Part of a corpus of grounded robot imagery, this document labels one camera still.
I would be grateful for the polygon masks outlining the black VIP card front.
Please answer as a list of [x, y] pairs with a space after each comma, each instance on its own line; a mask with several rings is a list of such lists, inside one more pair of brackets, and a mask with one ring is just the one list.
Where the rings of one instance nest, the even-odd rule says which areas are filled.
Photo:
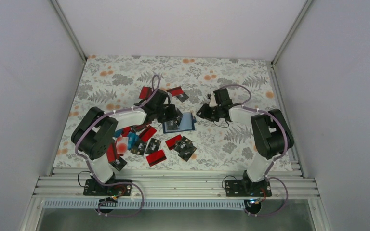
[[164, 133], [175, 132], [178, 130], [179, 126], [174, 120], [164, 122], [163, 124]]

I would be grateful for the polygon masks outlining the blue card holder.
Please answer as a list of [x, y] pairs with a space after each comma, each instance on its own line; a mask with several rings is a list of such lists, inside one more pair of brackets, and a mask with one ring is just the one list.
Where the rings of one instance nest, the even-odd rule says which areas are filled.
[[193, 114], [191, 112], [183, 113], [183, 116], [181, 118], [180, 123], [177, 124], [179, 126], [179, 128], [178, 128], [177, 131], [175, 131], [173, 133], [184, 132], [184, 131], [194, 131], [194, 130], [196, 130], [195, 129], [195, 122], [196, 122], [196, 119], [195, 119], [195, 117], [193, 116]]

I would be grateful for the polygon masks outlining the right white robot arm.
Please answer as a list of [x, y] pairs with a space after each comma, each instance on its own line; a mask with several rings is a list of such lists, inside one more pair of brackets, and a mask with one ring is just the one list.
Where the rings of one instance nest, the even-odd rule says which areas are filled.
[[279, 109], [265, 111], [233, 103], [226, 88], [213, 91], [208, 98], [210, 102], [197, 111], [200, 118], [211, 122], [224, 119], [226, 122], [251, 126], [259, 155], [245, 170], [241, 188], [246, 195], [253, 196], [260, 190], [259, 182], [266, 179], [275, 161], [285, 156], [294, 145], [286, 119]]

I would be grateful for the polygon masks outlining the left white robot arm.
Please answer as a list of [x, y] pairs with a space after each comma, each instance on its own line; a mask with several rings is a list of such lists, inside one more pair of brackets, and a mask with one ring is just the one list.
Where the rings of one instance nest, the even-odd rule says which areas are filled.
[[103, 195], [113, 192], [114, 172], [106, 151], [113, 141], [115, 131], [152, 122], [172, 121], [179, 117], [179, 111], [171, 103], [168, 93], [155, 89], [151, 95], [141, 99], [134, 106], [108, 113], [92, 107], [80, 121], [71, 135], [75, 154], [82, 157], [96, 180], [96, 189]]

